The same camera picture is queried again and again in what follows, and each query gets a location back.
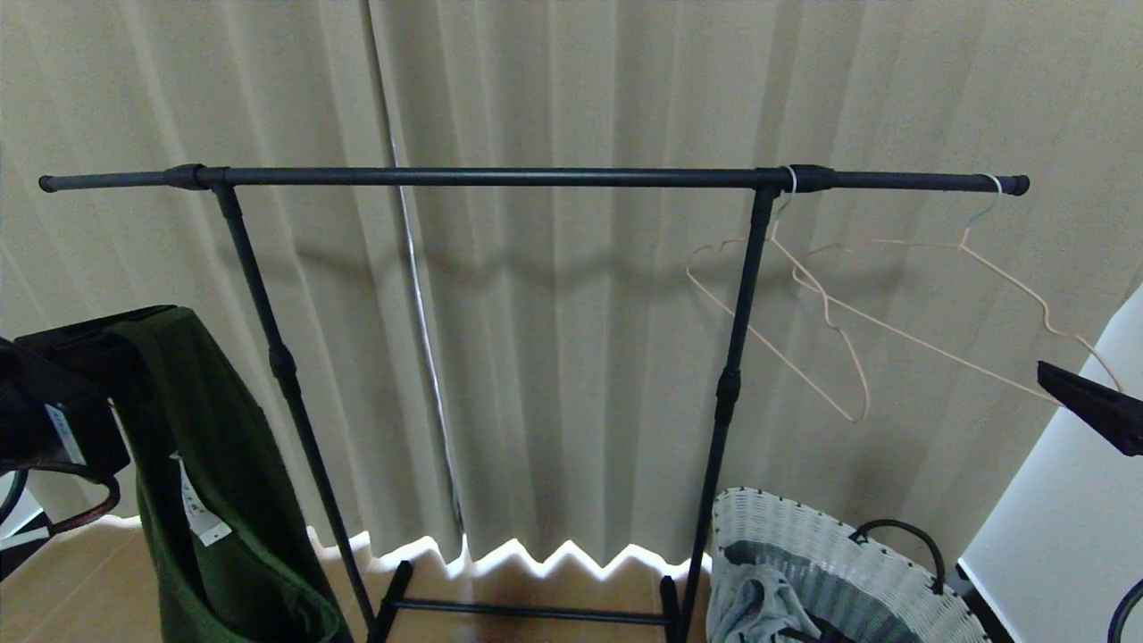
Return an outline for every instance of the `black clothes rack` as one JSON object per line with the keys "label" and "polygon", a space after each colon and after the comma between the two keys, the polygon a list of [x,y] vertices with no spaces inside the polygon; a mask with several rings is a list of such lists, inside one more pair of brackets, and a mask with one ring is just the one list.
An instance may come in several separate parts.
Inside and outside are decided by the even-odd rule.
{"label": "black clothes rack", "polygon": [[[734,407],[742,386],[740,365],[746,340],[750,308],[754,299],[762,241],[770,220],[774,199],[783,191],[816,192],[833,187],[882,190],[944,190],[959,192],[996,192],[997,183],[983,174],[919,174],[892,171],[837,171],[814,164],[756,169],[607,169],[607,168],[233,168],[182,164],[161,171],[133,171],[120,174],[87,174],[74,176],[41,176],[40,187],[46,192],[87,190],[93,187],[134,187],[166,185],[184,190],[210,190],[230,227],[231,239],[249,287],[262,330],[270,347],[270,369],[278,379],[282,396],[289,405],[297,436],[305,451],[306,463],[318,487],[322,507],[341,550],[345,571],[369,630],[369,642],[379,643],[389,636],[400,609],[437,610],[495,614],[502,617],[533,617],[586,621],[624,622],[662,627],[670,643],[685,643],[695,609],[702,555],[711,527],[711,508],[718,490],[722,452]],[[1028,191],[1026,176],[998,176],[1007,194]],[[726,367],[716,393],[714,427],[706,459],[706,473],[700,493],[695,541],[690,555],[682,604],[679,606],[673,579],[660,582],[663,600],[662,613],[617,612],[602,610],[537,609],[512,605],[457,603],[406,598],[405,590],[413,578],[413,564],[403,561],[397,569],[389,590],[376,612],[366,593],[361,572],[354,563],[349,536],[337,508],[329,476],[318,450],[313,426],[302,400],[302,387],[296,377],[297,368],[278,330],[278,321],[270,305],[265,282],[255,258],[250,236],[242,222],[242,209],[234,187],[238,185],[465,185],[465,186],[535,186],[535,187],[720,187],[753,190],[746,252],[742,264],[734,324],[727,351]]]}

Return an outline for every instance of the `dark green sweater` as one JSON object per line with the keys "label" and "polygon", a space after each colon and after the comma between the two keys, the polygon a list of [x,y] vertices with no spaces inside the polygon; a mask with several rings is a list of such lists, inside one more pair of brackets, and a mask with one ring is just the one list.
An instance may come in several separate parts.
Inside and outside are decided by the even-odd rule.
{"label": "dark green sweater", "polygon": [[111,332],[144,364],[113,400],[163,641],[350,641],[266,419],[194,312]]}

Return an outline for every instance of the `white clothing label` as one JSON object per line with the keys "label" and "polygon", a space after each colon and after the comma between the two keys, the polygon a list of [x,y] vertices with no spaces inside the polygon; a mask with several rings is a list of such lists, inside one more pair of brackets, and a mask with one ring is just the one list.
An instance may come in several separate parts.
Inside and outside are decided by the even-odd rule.
{"label": "white clothing label", "polygon": [[63,411],[50,404],[45,404],[43,409],[48,412],[48,419],[51,420],[51,426],[56,428],[56,434],[59,435],[59,442],[63,443],[67,457],[77,465],[87,465],[87,460],[83,459],[83,452],[79,450],[79,443],[75,442],[75,435],[71,433],[67,416],[64,416]]}
{"label": "white clothing label", "polygon": [[194,536],[199,537],[203,546],[210,547],[230,535],[230,525],[224,523],[214,512],[207,509],[199,500],[199,493],[194,491],[191,479],[186,476],[183,459],[177,453],[171,455],[170,458],[178,460],[178,471],[183,475],[183,511],[186,513],[186,524],[190,525]]}

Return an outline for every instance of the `beige hanger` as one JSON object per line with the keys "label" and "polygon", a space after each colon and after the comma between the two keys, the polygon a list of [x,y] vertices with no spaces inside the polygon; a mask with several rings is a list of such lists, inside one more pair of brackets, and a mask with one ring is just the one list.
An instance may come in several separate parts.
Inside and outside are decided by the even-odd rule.
{"label": "beige hanger", "polygon": [[[815,254],[825,251],[828,249],[840,249],[841,251],[845,251],[845,252],[857,251],[860,249],[863,249],[863,248],[869,247],[870,244],[874,244],[874,243],[879,243],[879,244],[897,244],[897,246],[917,246],[917,247],[930,247],[930,248],[946,248],[946,249],[952,249],[952,250],[956,250],[956,251],[959,251],[959,252],[967,254],[968,256],[970,256],[972,258],[974,258],[980,264],[982,264],[985,267],[992,270],[993,272],[996,272],[997,274],[999,274],[1000,276],[1002,276],[1005,280],[1007,280],[1008,282],[1013,283],[1014,286],[1016,286],[1017,288],[1020,288],[1021,290],[1023,290],[1025,294],[1028,294],[1029,296],[1031,296],[1032,298],[1034,298],[1036,302],[1040,304],[1040,308],[1044,311],[1042,312],[1041,321],[1042,321],[1042,325],[1044,325],[1045,330],[1047,330],[1053,336],[1056,336],[1056,337],[1060,337],[1060,338],[1072,339],[1072,340],[1076,340],[1078,344],[1080,344],[1093,357],[1095,357],[1095,360],[1100,363],[1100,365],[1103,368],[1103,370],[1106,371],[1108,375],[1111,377],[1111,380],[1112,380],[1112,383],[1114,383],[1116,388],[1120,393],[1122,393],[1124,387],[1120,384],[1119,378],[1116,376],[1114,371],[1111,370],[1111,367],[1108,365],[1108,362],[1103,359],[1103,356],[1100,355],[1100,353],[1097,351],[1095,351],[1095,347],[1093,347],[1087,340],[1085,340],[1084,338],[1081,338],[1081,337],[1079,337],[1079,336],[1077,336],[1074,333],[1064,333],[1064,332],[1057,331],[1056,329],[1054,329],[1052,327],[1050,307],[1048,306],[1048,303],[1044,299],[1044,297],[1041,297],[1039,294],[1037,294],[1034,290],[1032,290],[1030,287],[1028,287],[1026,284],[1024,284],[1020,279],[1016,279],[1012,274],[1005,272],[998,265],[996,265],[991,260],[984,258],[983,256],[981,256],[980,254],[977,254],[975,250],[973,250],[972,248],[969,248],[967,246],[968,234],[969,234],[969,232],[972,230],[973,223],[977,218],[980,218],[981,216],[984,216],[985,214],[988,214],[989,211],[991,211],[991,209],[996,206],[997,201],[999,200],[1000,194],[1002,193],[1002,187],[1000,186],[1000,182],[997,179],[996,176],[992,176],[990,174],[986,174],[984,176],[988,176],[989,178],[992,178],[992,180],[996,182],[996,184],[997,184],[997,193],[993,196],[992,202],[989,203],[989,207],[984,208],[980,212],[975,214],[972,218],[969,218],[968,225],[965,227],[965,233],[961,235],[959,242],[956,242],[956,243],[936,243],[936,242],[928,242],[928,241],[910,241],[910,240],[901,240],[901,239],[872,239],[872,240],[866,241],[865,243],[862,243],[861,246],[857,246],[857,247],[847,247],[847,246],[845,246],[842,243],[830,243],[828,246],[822,246],[820,248],[815,248],[815,249],[806,252],[805,255],[802,255],[802,258],[805,259],[805,258],[807,258],[809,256],[813,256]],[[774,238],[777,234],[777,226],[778,226],[778,222],[775,220],[774,225],[772,226],[773,231],[772,231],[772,234],[769,236],[769,240],[770,240],[770,242],[775,247],[777,247],[780,250],[782,250],[786,256],[790,256],[790,252],[786,251],[786,249],[782,246],[782,243],[777,239]],[[985,375],[985,376],[988,376],[990,378],[993,378],[993,379],[996,379],[996,380],[998,380],[1000,383],[1004,383],[1004,384],[1006,384],[1008,386],[1015,387],[1015,388],[1017,388],[1020,391],[1023,391],[1025,393],[1030,393],[1030,394],[1034,395],[1036,397],[1039,397],[1041,400],[1050,402],[1050,403],[1053,403],[1053,404],[1055,404],[1057,407],[1060,405],[1060,403],[1055,399],[1053,399],[1052,396],[1049,396],[1049,395],[1047,395],[1047,394],[1045,394],[1042,392],[1033,391],[1033,389],[1031,389],[1029,387],[1025,387],[1024,385],[1021,385],[1021,384],[1015,383],[1015,381],[1013,381],[1013,380],[1010,380],[1008,378],[1005,378],[1004,376],[993,373],[992,371],[989,371],[986,369],[977,367],[976,364],[973,364],[972,362],[968,362],[968,361],[966,361],[964,359],[960,359],[960,357],[958,357],[956,355],[952,355],[951,353],[949,353],[946,351],[937,348],[937,347],[935,347],[935,346],[926,343],[925,340],[921,340],[921,339],[918,339],[918,338],[916,338],[913,336],[910,336],[909,333],[905,333],[904,331],[901,331],[900,329],[895,329],[895,328],[886,324],[885,321],[882,321],[882,320],[880,320],[880,319],[878,319],[878,318],[876,318],[876,316],[873,316],[873,315],[871,315],[871,314],[869,314],[866,312],[863,312],[863,311],[854,307],[853,305],[849,305],[848,303],[846,303],[844,300],[838,299],[837,297],[828,294],[825,291],[825,289],[822,288],[822,284],[817,281],[817,279],[815,279],[813,276],[813,274],[810,274],[808,271],[806,271],[806,268],[800,263],[798,263],[798,262],[794,262],[794,268],[792,271],[792,275],[793,275],[794,280],[798,281],[799,283],[801,283],[802,286],[809,288],[810,290],[814,290],[814,291],[821,294],[822,297],[823,297],[823,299],[826,299],[826,302],[836,303],[836,304],[840,305],[841,307],[845,307],[846,310],[848,310],[848,311],[850,311],[850,312],[853,312],[855,314],[864,316],[865,319],[869,319],[870,321],[872,321],[872,323],[874,323],[878,327],[885,329],[886,331],[889,331],[889,332],[893,332],[893,333],[895,333],[897,336],[901,336],[902,338],[905,338],[906,340],[910,340],[910,341],[912,341],[912,343],[914,343],[917,345],[920,345],[920,346],[922,346],[922,347],[925,347],[925,348],[927,348],[927,349],[929,349],[929,351],[932,351],[932,352],[934,352],[934,353],[936,353],[938,355],[942,355],[944,357],[948,357],[949,360],[952,360],[953,362],[957,362],[958,364],[962,364],[965,367],[968,367],[969,369],[973,369],[974,371],[983,373],[983,375]]]}
{"label": "beige hanger", "polygon": [[[754,336],[756,338],[758,338],[758,340],[761,341],[762,345],[766,348],[770,349],[770,353],[773,353],[774,355],[776,355],[778,357],[778,360],[781,360],[782,362],[784,362],[786,367],[789,367],[794,373],[797,373],[798,377],[802,379],[802,381],[805,381],[807,385],[809,385],[809,387],[812,389],[814,389],[817,393],[817,395],[820,395],[822,397],[822,400],[824,400],[826,403],[829,403],[830,407],[832,407],[834,410],[837,410],[837,412],[840,413],[842,418],[845,418],[846,420],[849,420],[850,423],[854,423],[854,424],[861,423],[862,420],[865,419],[865,416],[869,415],[869,405],[870,405],[869,383],[865,380],[865,370],[862,369],[861,360],[857,357],[857,352],[854,351],[853,343],[849,341],[849,336],[846,335],[846,332],[844,330],[841,330],[840,327],[838,327],[837,324],[834,324],[832,319],[830,319],[830,299],[832,297],[830,297],[828,294],[825,294],[825,288],[823,288],[822,284],[817,282],[817,279],[814,278],[814,274],[810,273],[809,270],[807,270],[806,266],[804,266],[797,258],[794,258],[794,256],[792,254],[790,254],[784,247],[782,247],[781,243],[774,241],[774,238],[773,238],[774,232],[777,231],[778,216],[782,214],[782,210],[784,210],[786,208],[786,206],[790,204],[790,201],[793,198],[793,195],[792,195],[793,192],[798,191],[798,178],[797,178],[797,175],[793,174],[793,169],[790,170],[790,174],[792,176],[794,176],[794,179],[793,179],[793,190],[791,191],[791,198],[786,199],[786,201],[784,203],[782,203],[782,206],[777,209],[777,211],[774,212],[774,223],[772,224],[769,231],[767,231],[767,236],[766,238],[767,238],[768,241],[774,242],[775,247],[777,247],[782,251],[782,254],[784,254],[791,262],[793,262],[793,264],[794,264],[794,272],[798,272],[800,270],[807,278],[810,279],[812,282],[814,282],[814,283],[817,284],[816,291],[818,291],[822,295],[822,313],[825,316],[825,324],[831,330],[833,330],[839,336],[841,336],[841,339],[846,343],[846,348],[849,349],[849,357],[853,360],[854,370],[857,371],[857,378],[861,380],[861,387],[862,387],[862,394],[863,394],[861,413],[858,413],[856,417],[849,415],[845,409],[841,408],[840,404],[838,404],[837,402],[834,402],[834,400],[832,397],[830,397],[830,395],[826,394],[825,391],[822,389],[822,387],[820,387],[816,383],[814,383],[814,380],[809,379],[809,376],[807,376],[806,373],[804,373],[801,371],[801,369],[798,369],[798,367],[793,362],[791,362],[790,359],[788,359],[785,355],[783,355],[782,352],[778,351],[777,347],[775,347],[773,344],[770,344],[770,341],[767,340],[765,336],[762,336],[761,333],[759,333],[758,330],[754,329],[753,325],[748,325],[746,330],[750,331],[750,333],[752,336]],[[714,303],[717,303],[718,306],[721,307],[724,311],[726,311],[726,313],[729,314],[730,316],[734,316],[734,311],[730,310],[730,307],[727,306],[725,303],[722,303],[722,300],[719,299],[714,295],[714,292],[710,291],[710,289],[706,286],[704,286],[702,283],[702,281],[700,281],[698,278],[696,278],[692,273],[690,265],[694,262],[695,256],[698,255],[702,251],[710,250],[710,251],[713,251],[716,255],[718,255],[718,254],[721,254],[722,250],[728,244],[730,244],[730,243],[741,243],[741,242],[744,242],[744,241],[745,241],[745,239],[742,239],[742,238],[724,239],[721,242],[718,243],[718,247],[716,247],[713,243],[711,243],[709,246],[703,246],[703,247],[696,249],[695,251],[690,252],[690,256],[687,257],[687,276],[690,279],[690,281],[694,284],[698,286],[698,289],[702,290],[703,294],[705,294],[708,297],[710,297],[711,300],[713,300]]]}

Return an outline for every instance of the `curtain fold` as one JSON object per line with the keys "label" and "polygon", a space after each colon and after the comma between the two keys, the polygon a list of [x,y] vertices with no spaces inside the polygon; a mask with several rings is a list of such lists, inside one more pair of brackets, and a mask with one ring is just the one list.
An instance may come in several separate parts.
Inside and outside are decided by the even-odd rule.
{"label": "curtain fold", "polygon": [[[7,2],[0,332],[159,302],[194,307],[266,410],[319,531],[209,194],[48,195],[40,174],[192,161],[1024,172],[1032,191],[1001,199],[972,246],[1044,295],[1057,328],[1094,339],[1143,273],[1143,72],[1125,55],[1143,48],[1141,10],[1110,0]],[[672,563],[689,554],[730,319],[684,266],[695,248],[743,234],[748,192],[239,193],[351,533],[368,530],[375,552],[430,535],[451,557],[463,521],[474,557],[511,538],[541,560],[568,539],[599,562],[631,542]],[[988,199],[798,195],[781,233],[796,252],[874,236],[954,241]],[[740,262],[741,247],[704,254],[696,273],[732,302]],[[1034,383],[1036,360],[1085,360],[1039,329],[1034,300],[965,256],[888,248],[809,265],[842,300],[1021,383]],[[790,268],[764,252],[753,323],[856,408],[848,354]],[[721,483],[850,523],[910,521],[956,560],[1053,408],[856,315],[834,319],[865,365],[869,418],[846,423],[751,340]],[[37,485],[59,512],[97,493]]]}

